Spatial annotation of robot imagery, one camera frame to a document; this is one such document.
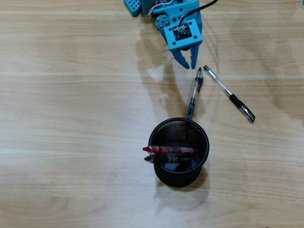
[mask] red pen cap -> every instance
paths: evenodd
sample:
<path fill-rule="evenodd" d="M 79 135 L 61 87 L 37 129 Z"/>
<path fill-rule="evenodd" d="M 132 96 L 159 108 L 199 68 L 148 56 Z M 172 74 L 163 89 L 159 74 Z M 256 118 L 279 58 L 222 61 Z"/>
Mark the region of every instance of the red pen cap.
<path fill-rule="evenodd" d="M 149 146 L 147 146 L 147 147 L 144 147 L 142 150 L 143 150 L 143 151 L 150 152 L 150 151 L 151 151 L 151 148 L 150 148 Z"/>

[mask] pen holder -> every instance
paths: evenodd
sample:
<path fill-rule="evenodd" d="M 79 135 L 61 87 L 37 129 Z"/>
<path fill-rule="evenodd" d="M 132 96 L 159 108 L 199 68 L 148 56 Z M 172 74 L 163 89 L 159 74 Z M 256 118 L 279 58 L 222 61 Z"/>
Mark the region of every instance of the pen holder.
<path fill-rule="evenodd" d="M 172 187 L 184 187 L 194 182 L 209 153 L 209 141 L 204 130 L 185 118 L 173 118 L 159 124 L 150 136 L 151 145 L 191 147 L 197 150 L 191 162 L 154 164 L 158 178 Z"/>

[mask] blue plastic part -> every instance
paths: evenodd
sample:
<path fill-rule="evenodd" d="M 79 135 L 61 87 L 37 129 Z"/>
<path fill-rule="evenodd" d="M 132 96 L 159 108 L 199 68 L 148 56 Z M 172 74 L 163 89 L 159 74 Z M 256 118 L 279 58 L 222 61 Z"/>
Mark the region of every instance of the blue plastic part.
<path fill-rule="evenodd" d="M 159 15 L 156 19 L 156 26 L 163 38 L 166 40 L 169 50 L 172 52 L 174 58 L 186 69 L 189 69 L 189 64 L 183 57 L 181 50 L 191 51 L 191 68 L 195 69 L 197 58 L 199 54 L 199 45 L 203 42 L 201 32 L 203 23 L 200 12 L 196 12 L 183 21 L 183 25 L 188 25 L 191 31 L 191 37 L 182 40 L 176 40 L 173 30 L 179 24 L 179 17 L 185 15 L 190 10 L 196 9 L 200 6 L 197 0 L 175 0 L 172 4 L 166 7 L 159 7 L 153 11 L 153 14 Z"/>
<path fill-rule="evenodd" d="M 193 46 L 200 45 L 203 42 L 200 30 L 194 19 L 188 20 L 183 25 L 188 25 L 192 34 L 192 37 L 176 40 L 173 30 L 176 26 L 165 27 L 165 36 L 167 38 L 167 44 L 170 51 L 178 51 L 191 48 Z"/>
<path fill-rule="evenodd" d="M 186 61 L 185 57 L 182 55 L 181 51 L 173 51 L 172 54 L 173 54 L 174 58 L 176 59 L 176 61 L 179 62 L 179 64 L 181 64 L 187 70 L 190 69 L 189 63 L 187 63 L 187 61 Z"/>
<path fill-rule="evenodd" d="M 199 45 L 190 48 L 190 51 L 191 51 L 191 68 L 192 69 L 195 69 L 196 62 L 198 61 L 199 48 L 200 48 Z"/>
<path fill-rule="evenodd" d="M 142 0 L 123 0 L 125 6 L 133 17 L 137 17 L 142 11 Z"/>

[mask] robotic arm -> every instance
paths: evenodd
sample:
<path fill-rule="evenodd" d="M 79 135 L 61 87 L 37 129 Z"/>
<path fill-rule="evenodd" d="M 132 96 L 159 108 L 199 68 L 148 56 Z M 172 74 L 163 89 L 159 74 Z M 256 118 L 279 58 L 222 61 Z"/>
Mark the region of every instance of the robotic arm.
<path fill-rule="evenodd" d="M 144 16 L 156 16 L 156 27 L 167 42 L 176 61 L 186 69 L 190 69 L 181 52 L 190 50 L 191 68 L 194 69 L 200 44 L 203 42 L 200 10 L 217 1 L 213 0 L 202 7 L 198 0 L 124 0 L 124 4 L 135 17 L 140 12 Z"/>

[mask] black wire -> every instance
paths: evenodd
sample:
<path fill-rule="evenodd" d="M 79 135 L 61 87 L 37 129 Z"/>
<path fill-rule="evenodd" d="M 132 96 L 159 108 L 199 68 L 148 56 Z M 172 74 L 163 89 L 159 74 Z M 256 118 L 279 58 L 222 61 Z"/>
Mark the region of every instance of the black wire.
<path fill-rule="evenodd" d="M 188 13 L 186 13 L 185 16 L 182 17 L 182 19 L 181 19 L 181 21 L 180 21 L 178 27 L 181 25 L 181 23 L 184 21 L 184 19 L 185 19 L 186 17 L 192 15 L 193 13 L 196 13 L 196 12 L 198 12 L 198 11 L 201 11 L 201 10 L 203 10 L 203 9 L 205 9 L 205 8 L 208 8 L 209 6 L 212 6 L 212 5 L 213 5 L 214 3 L 216 3 L 217 1 L 218 1 L 218 0 L 213 0 L 212 2 L 210 2 L 210 3 L 208 3 L 208 4 L 204 5 L 204 6 L 201 6 L 201 7 L 197 8 L 197 9 L 194 9 L 194 10 L 189 11 Z"/>

